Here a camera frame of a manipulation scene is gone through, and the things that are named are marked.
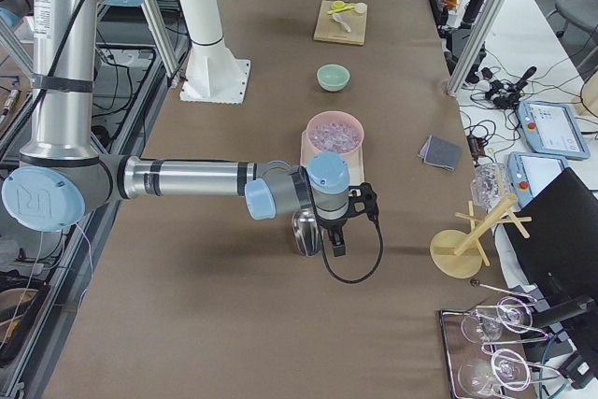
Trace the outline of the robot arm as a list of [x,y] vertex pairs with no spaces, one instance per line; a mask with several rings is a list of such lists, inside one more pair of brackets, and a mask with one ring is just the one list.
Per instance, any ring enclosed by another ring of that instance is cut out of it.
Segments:
[[[236,195],[252,218],[311,209],[342,255],[347,220],[377,221],[377,196],[353,186],[341,156],[324,152],[307,165],[142,160],[97,152],[91,144],[97,9],[111,0],[33,0],[34,112],[20,165],[2,187],[11,217],[59,231],[113,201],[140,195]],[[139,5],[144,0],[118,0]]]

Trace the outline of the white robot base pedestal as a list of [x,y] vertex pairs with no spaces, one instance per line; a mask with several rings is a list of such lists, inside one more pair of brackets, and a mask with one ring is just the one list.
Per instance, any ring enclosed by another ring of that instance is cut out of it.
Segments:
[[179,1],[192,42],[180,99],[242,104],[250,61],[237,60],[227,48],[217,0]]

